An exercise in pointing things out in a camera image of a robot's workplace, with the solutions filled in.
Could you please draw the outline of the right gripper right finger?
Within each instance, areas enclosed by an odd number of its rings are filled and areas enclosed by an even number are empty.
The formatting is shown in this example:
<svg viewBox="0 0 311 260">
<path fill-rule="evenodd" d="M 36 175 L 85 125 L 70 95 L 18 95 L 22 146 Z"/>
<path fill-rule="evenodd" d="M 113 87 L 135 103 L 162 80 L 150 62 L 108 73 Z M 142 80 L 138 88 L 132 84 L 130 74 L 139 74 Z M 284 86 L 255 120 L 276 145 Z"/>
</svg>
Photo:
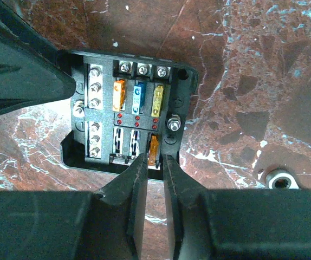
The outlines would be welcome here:
<svg viewBox="0 0 311 260">
<path fill-rule="evenodd" d="M 311 259 L 311 190 L 211 190 L 163 157 L 171 259 Z"/>
</svg>

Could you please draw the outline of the small orange fuse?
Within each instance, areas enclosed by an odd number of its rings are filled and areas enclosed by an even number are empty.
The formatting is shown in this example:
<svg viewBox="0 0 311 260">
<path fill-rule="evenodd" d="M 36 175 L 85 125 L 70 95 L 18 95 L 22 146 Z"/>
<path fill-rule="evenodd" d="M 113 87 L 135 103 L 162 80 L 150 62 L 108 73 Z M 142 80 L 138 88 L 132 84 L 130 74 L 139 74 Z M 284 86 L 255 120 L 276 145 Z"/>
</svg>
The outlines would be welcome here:
<svg viewBox="0 0 311 260">
<path fill-rule="evenodd" d="M 158 138 L 156 135 L 151 135 L 151 141 L 150 141 L 150 149 L 148 152 L 148 164 L 150 166 L 156 165 L 156 159 L 157 159 L 157 153 L 158 153 Z"/>
</svg>

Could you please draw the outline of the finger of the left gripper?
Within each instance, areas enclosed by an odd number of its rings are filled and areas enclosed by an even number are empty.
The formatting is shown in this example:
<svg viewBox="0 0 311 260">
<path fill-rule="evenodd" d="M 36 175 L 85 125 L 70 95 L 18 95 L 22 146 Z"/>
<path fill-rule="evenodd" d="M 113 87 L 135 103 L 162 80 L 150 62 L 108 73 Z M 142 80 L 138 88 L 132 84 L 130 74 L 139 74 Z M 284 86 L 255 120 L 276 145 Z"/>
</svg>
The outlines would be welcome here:
<svg viewBox="0 0 311 260">
<path fill-rule="evenodd" d="M 56 65 L 57 52 L 0 1 L 0 115 L 73 96 L 76 82 Z"/>
</svg>

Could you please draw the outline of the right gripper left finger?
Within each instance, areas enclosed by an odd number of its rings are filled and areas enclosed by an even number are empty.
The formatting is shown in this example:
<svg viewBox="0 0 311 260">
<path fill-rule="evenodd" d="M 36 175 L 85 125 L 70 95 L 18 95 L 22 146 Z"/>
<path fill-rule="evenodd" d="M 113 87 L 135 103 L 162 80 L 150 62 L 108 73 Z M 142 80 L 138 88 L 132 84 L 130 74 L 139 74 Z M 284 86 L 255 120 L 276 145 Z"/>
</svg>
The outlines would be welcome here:
<svg viewBox="0 0 311 260">
<path fill-rule="evenodd" d="M 0 259 L 139 259 L 147 156 L 96 192 L 0 191 Z"/>
</svg>

